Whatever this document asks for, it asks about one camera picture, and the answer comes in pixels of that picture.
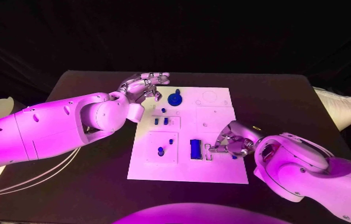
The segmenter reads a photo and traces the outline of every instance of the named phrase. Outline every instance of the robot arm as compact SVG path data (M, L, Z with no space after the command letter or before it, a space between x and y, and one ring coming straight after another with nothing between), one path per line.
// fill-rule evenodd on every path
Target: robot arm
M115 92L48 102L2 118L0 166L61 155L114 134L125 119L140 122L140 103L147 97L160 100L156 84L169 84L169 76L134 75Z
M209 151L235 158L255 153L253 173L275 193L294 202L312 198L351 222L351 161L314 142L289 133L266 136L258 127L232 121Z

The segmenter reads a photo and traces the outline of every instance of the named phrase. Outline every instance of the black curtain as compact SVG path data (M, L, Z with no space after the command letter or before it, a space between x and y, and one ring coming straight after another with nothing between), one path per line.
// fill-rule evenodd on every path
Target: black curtain
M304 74L351 94L330 1L0 0L0 96L43 102L66 70Z

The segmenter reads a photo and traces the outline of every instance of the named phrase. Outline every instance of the black table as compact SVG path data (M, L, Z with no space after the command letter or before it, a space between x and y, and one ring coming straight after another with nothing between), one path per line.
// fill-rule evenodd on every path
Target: black table
M94 92L111 92L131 72L68 71L48 101ZM310 82L299 75L173 73L171 86L228 87L238 119L271 134L291 132L351 159ZM66 169L46 182L0 196L0 220L58 223L112 223L148 207L200 202L239 207L292 223L345 223L312 199L294 203L281 198L253 175L253 157L245 158L249 185L127 180L137 124L85 146ZM0 187L46 171L68 153L9 165Z

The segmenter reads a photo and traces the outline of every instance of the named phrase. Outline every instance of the blue object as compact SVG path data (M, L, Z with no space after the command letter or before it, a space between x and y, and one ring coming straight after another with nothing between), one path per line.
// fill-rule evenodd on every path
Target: blue object
M158 155L163 156L164 155L164 150L163 150L163 147L158 147Z
M183 98L181 98L181 91L177 89L176 93L173 93L169 96L169 104L171 106L179 106L181 104Z
M202 140L192 139L190 140L190 148L192 148L190 158L192 159L203 159L203 156L202 156Z

